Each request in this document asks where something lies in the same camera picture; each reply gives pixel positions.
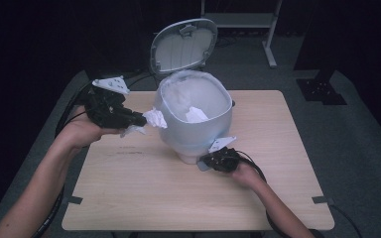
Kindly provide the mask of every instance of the metal stand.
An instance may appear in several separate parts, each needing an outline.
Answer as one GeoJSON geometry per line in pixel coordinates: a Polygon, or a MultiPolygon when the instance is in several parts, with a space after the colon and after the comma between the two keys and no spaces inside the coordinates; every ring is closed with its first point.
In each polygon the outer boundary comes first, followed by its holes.
{"type": "Polygon", "coordinates": [[[270,67],[277,67],[271,51],[271,42],[274,36],[283,0],[278,0],[274,13],[205,13],[205,0],[201,0],[200,16],[209,19],[218,28],[269,28],[268,39],[262,45],[270,67]]]}

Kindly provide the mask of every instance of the white tissue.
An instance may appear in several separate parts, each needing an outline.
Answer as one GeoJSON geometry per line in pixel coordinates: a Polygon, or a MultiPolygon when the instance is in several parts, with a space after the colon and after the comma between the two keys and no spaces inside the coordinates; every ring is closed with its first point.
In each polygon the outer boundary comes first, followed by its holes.
{"type": "Polygon", "coordinates": [[[156,108],[153,107],[153,110],[144,112],[142,115],[147,119],[147,123],[153,127],[167,128],[163,113],[156,108]]]}
{"type": "Polygon", "coordinates": [[[202,110],[196,107],[190,107],[190,111],[186,114],[188,122],[198,123],[208,120],[208,117],[202,110]]]}
{"type": "Polygon", "coordinates": [[[141,134],[145,135],[145,128],[144,127],[140,127],[140,126],[129,126],[128,128],[126,128],[126,130],[120,134],[120,138],[124,138],[126,135],[128,135],[129,133],[132,133],[132,132],[140,132],[141,134]]]}

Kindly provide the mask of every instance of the table top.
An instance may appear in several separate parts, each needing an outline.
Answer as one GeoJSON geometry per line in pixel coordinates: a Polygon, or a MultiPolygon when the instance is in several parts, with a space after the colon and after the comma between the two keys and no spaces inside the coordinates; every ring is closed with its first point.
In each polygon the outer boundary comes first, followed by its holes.
{"type": "MultiPolygon", "coordinates": [[[[280,91],[231,90],[235,101],[228,145],[248,154],[270,187],[309,227],[334,221],[285,98],[280,91]]],[[[155,92],[132,91],[125,107],[152,109],[155,92]]],[[[145,126],[146,135],[103,136],[85,158],[63,218],[65,230],[252,231],[271,229],[265,207],[247,187],[213,170],[183,163],[145,126]]]]}

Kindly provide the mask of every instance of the open lid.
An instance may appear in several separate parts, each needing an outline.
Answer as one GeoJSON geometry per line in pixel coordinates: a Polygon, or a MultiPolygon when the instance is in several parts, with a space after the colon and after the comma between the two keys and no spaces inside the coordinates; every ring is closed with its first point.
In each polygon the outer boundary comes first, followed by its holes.
{"type": "Polygon", "coordinates": [[[163,74],[202,65],[211,55],[216,38],[216,25],[208,19],[170,25],[151,45],[151,70],[163,74]]]}

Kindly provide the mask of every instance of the forearm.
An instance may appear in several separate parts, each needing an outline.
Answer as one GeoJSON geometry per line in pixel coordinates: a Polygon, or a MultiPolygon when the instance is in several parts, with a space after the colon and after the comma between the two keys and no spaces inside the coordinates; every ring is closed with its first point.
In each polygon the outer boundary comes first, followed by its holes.
{"type": "Polygon", "coordinates": [[[265,182],[259,180],[252,185],[252,189],[261,199],[271,219],[284,233],[293,238],[314,237],[303,222],[265,182]]]}
{"type": "Polygon", "coordinates": [[[0,237],[31,237],[46,220],[77,149],[55,141],[17,202],[0,222],[0,237]]]}

